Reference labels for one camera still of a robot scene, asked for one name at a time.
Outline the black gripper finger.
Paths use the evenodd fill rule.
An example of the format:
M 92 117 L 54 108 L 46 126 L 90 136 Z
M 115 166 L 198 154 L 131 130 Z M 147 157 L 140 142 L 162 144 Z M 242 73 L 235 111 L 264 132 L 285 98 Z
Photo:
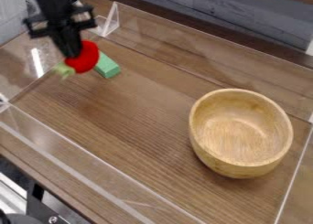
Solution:
M 80 34 L 76 30 L 66 29 L 58 31 L 54 42 L 67 58 L 75 58 L 82 50 Z

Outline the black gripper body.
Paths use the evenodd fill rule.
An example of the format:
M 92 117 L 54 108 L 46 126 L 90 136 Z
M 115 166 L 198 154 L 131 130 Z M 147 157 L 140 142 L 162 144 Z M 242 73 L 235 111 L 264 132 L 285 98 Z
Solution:
M 74 16 L 83 13 L 86 13 L 90 18 L 84 21 L 76 21 Z M 41 27 L 40 29 L 35 29 L 33 23 L 43 22 L 47 23 L 47 26 Z M 82 31 L 96 27 L 91 5 L 71 5 L 70 11 L 66 12 L 63 16 L 58 16 L 56 13 L 52 13 L 52 16 L 44 16 L 44 14 L 40 13 L 35 16 L 24 18 L 23 23 L 27 26 L 31 38 L 48 37 L 52 34 L 60 33 L 63 29 L 75 29 L 76 31 Z

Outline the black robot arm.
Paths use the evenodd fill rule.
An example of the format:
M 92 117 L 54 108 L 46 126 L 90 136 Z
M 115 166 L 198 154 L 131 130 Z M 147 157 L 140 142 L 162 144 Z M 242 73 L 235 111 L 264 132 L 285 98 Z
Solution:
M 71 0 L 36 0 L 40 13 L 23 23 L 31 38 L 50 37 L 67 58 L 82 51 L 80 31 L 96 27 L 92 6 L 74 5 Z

